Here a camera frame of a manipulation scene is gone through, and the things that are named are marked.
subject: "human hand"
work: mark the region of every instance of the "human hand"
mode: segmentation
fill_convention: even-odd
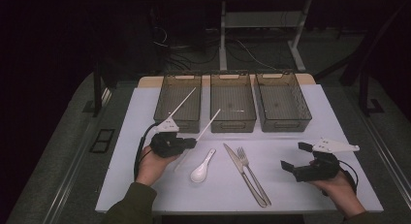
[[[162,158],[151,151],[150,146],[142,150],[142,161],[139,166],[139,175],[136,182],[151,186],[161,177],[167,165],[173,162],[179,155]]]
[[[345,218],[349,219],[365,212],[365,208],[357,198],[347,176],[343,172],[339,171],[338,174],[331,179],[309,181],[308,183],[325,191]]]

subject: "metal fork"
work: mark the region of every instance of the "metal fork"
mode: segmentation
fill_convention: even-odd
[[[254,179],[254,182],[257,185],[258,190],[260,191],[261,195],[263,196],[264,201],[267,203],[268,206],[271,206],[271,201],[269,200],[269,197],[267,196],[266,192],[264,191],[263,187],[260,185],[260,182],[257,180],[257,178],[254,176],[253,171],[251,171],[249,167],[249,162],[247,155],[244,152],[244,149],[242,147],[237,149],[238,157],[239,160],[242,163],[242,166],[246,167],[248,169],[248,172],[250,172],[251,176]]]

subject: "sleeve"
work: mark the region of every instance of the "sleeve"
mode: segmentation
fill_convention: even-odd
[[[343,222],[343,224],[378,224],[377,219],[369,212],[363,212]]]
[[[156,191],[151,187],[132,183],[124,199],[107,211],[102,224],[151,224],[151,209],[156,196]]]

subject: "white tabletop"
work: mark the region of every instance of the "white tabletop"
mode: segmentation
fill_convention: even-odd
[[[312,114],[312,120],[303,133],[263,133],[259,119],[254,132],[250,134],[212,134],[208,129],[178,171],[174,172],[177,160],[169,165],[163,176],[153,185],[158,193],[153,212],[229,214],[335,210],[331,200],[323,196],[318,189],[305,182],[296,182],[292,174],[281,169],[280,160],[296,167],[306,166],[313,160],[311,153],[298,149],[298,142],[315,144],[321,138],[327,138],[347,143],[322,87],[302,85],[301,90]],[[153,115],[159,93],[159,87],[135,89],[96,206],[97,211],[105,212],[120,201],[133,182],[137,147],[146,128],[154,123]],[[208,122],[209,87],[204,87],[200,129],[203,130]],[[153,134],[153,131],[148,134],[145,144],[149,144]],[[198,137],[197,134],[178,136]],[[244,148],[250,167],[264,187],[272,206],[261,208],[257,204],[223,143],[233,150],[240,146]],[[191,172],[204,161],[212,148],[216,149],[216,153],[209,163],[207,178],[202,183],[192,182],[189,178]],[[383,208],[354,153],[336,153],[335,156],[356,170],[360,178],[358,196],[364,207],[369,211],[382,211]]]

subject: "white stick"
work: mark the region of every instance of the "white stick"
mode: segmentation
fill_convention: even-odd
[[[203,133],[206,131],[206,129],[208,128],[208,126],[211,124],[211,122],[215,119],[215,117],[217,117],[217,115],[220,113],[221,109],[219,109],[215,115],[212,117],[211,121],[208,123],[208,125],[205,127],[205,129],[203,130],[203,132],[200,134],[200,136],[196,139],[196,142],[199,141],[199,139],[202,137]],[[178,164],[175,166],[174,168],[174,172],[176,172],[179,168],[179,166],[185,161],[185,159],[187,158],[188,153],[190,152],[191,149],[187,149],[185,150],[185,154],[182,156],[181,160],[178,162]]]
[[[211,121],[206,125],[205,129],[203,130],[203,132],[200,134],[200,136],[196,139],[196,142],[199,141],[199,139],[202,137],[203,133],[206,131],[206,129],[208,128],[208,126],[211,124],[211,122],[215,119],[215,117],[217,117],[217,115],[220,113],[221,109],[218,109],[218,111],[215,113],[215,115],[212,117]]]
[[[177,110],[182,106],[182,104],[184,104],[184,102],[188,99],[188,97],[190,97],[191,93],[193,93],[195,89],[196,87],[194,87],[193,90],[190,92],[190,94],[188,94],[187,97],[185,97],[185,99],[177,106],[177,108],[175,108],[174,112],[171,113],[170,116],[173,116],[175,112],[177,112]]]

